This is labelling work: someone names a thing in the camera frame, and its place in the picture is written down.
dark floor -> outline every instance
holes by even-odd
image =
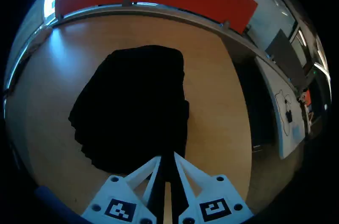
[[[252,147],[276,141],[275,114],[267,85],[253,58],[234,63],[245,97]]]
[[[289,183],[301,167],[304,141],[285,159],[281,160],[278,146],[266,145],[252,153],[250,188],[246,203],[254,214],[263,210]]]

cable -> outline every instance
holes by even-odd
[[[280,111],[279,102],[278,102],[278,100],[277,100],[277,95],[280,94],[280,92],[281,92],[281,94],[283,95],[283,97],[284,97],[284,99],[285,99],[284,102],[285,102],[285,109],[286,109],[286,112],[287,112],[287,104],[291,105],[291,102],[289,102],[289,101],[287,100],[287,98],[286,98],[289,94],[284,95],[282,89],[280,89],[279,92],[278,92],[277,94],[274,95],[275,101],[277,102],[277,105],[278,105],[279,115],[280,115],[280,117],[281,117],[281,120],[283,121],[283,117],[282,117],[281,111]],[[283,131],[284,131],[286,137],[288,137],[288,136],[289,136],[289,133],[287,134],[287,132],[286,132],[286,130],[285,130],[285,123],[284,123],[284,121],[283,121]]]

black cloth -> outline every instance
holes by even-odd
[[[129,174],[157,155],[185,155],[189,103],[183,56],[162,46],[116,50],[100,64],[69,115],[92,164]]]

white bracket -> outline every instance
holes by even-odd
[[[93,224],[155,224],[156,217],[146,205],[154,185],[161,157],[154,157],[126,177],[111,175],[82,217]],[[141,199],[133,192],[150,174],[152,176]]]
[[[189,204],[189,207],[179,216],[179,223],[242,223],[253,216],[225,175],[211,177],[176,152],[174,157]],[[185,173],[202,189],[197,197]]]

white wall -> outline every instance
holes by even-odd
[[[290,35],[295,19],[282,0],[255,1],[258,7],[250,20],[252,28],[248,35],[259,49],[265,50],[280,29],[287,37]]]

